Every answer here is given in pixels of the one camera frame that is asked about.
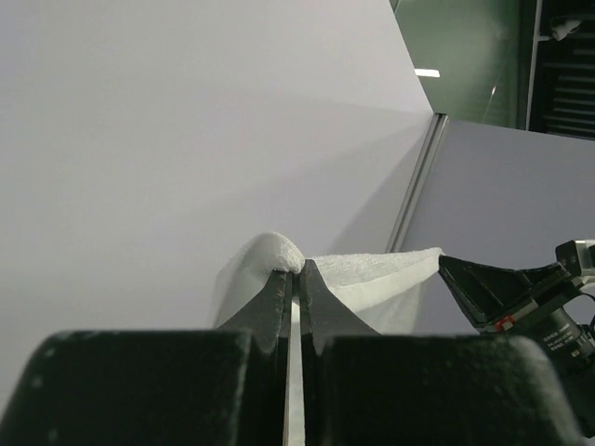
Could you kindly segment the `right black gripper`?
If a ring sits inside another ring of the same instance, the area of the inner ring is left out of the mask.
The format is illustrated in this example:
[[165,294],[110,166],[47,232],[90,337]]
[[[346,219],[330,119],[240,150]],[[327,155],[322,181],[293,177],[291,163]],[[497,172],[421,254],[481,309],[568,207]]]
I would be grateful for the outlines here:
[[558,367],[585,367],[594,356],[594,328],[564,306],[585,285],[554,263],[536,269],[503,269],[452,256],[439,257],[439,274],[465,317],[480,333],[524,336]]

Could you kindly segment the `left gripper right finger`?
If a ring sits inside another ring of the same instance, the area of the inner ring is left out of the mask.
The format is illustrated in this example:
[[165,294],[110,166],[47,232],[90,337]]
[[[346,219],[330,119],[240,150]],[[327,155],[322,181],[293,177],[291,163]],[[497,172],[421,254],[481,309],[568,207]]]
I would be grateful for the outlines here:
[[588,374],[564,380],[533,340],[380,334],[299,276],[309,445],[582,445]]

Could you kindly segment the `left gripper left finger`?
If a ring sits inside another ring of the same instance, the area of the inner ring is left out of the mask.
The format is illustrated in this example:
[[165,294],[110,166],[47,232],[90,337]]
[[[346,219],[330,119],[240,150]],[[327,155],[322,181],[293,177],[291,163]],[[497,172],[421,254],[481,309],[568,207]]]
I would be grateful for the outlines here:
[[5,445],[281,445],[291,277],[211,330],[70,331],[33,352]]

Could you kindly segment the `white towel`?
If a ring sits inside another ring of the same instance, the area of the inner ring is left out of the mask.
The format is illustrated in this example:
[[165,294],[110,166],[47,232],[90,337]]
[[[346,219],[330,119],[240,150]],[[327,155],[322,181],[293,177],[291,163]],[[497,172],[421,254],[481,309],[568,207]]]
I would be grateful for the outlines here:
[[[317,256],[324,283],[338,300],[381,334],[414,331],[426,282],[439,269],[438,247],[391,254]],[[284,235],[265,232],[247,242],[216,278],[215,326],[260,292],[273,271],[301,272],[306,257]]]

